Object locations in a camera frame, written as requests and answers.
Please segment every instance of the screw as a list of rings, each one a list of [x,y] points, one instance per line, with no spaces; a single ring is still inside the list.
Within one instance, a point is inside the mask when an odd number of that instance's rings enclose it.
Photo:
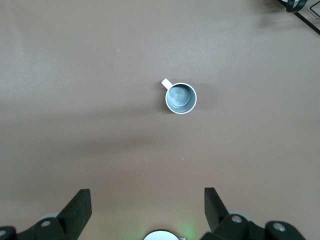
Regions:
[[[6,235],[7,231],[6,230],[0,230],[0,237]]]
[[[273,224],[274,229],[280,231],[280,232],[284,232],[286,230],[285,226],[283,226],[281,223],[276,222]]]
[[[242,219],[241,219],[241,217],[239,217],[238,215],[233,215],[233,216],[231,217],[231,219],[232,219],[233,222],[235,222],[235,223],[237,223],[237,224],[242,223]]]
[[[51,223],[51,222],[50,222],[49,220],[44,221],[43,223],[41,223],[41,227],[44,228],[44,227],[46,227],[46,226],[49,226],[50,223]]]

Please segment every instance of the black ring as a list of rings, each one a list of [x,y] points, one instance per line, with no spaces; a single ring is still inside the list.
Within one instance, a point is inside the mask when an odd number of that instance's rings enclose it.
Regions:
[[[296,6],[294,7],[295,0],[288,0],[285,9],[288,13],[297,13],[306,5],[307,1],[308,0],[299,0]]]

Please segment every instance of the cup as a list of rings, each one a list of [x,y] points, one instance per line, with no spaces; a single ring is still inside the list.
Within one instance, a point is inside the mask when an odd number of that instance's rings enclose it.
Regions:
[[[187,114],[194,109],[197,103],[197,94],[192,86],[183,82],[172,84],[166,78],[161,83],[167,89],[165,102],[172,112]]]

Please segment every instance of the brown surface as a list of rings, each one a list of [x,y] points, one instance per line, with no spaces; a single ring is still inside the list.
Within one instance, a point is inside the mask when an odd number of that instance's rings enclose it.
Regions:
[[[2,0],[0,32],[0,226],[90,188],[80,240],[198,240],[215,187],[319,240],[319,36],[277,1]]]

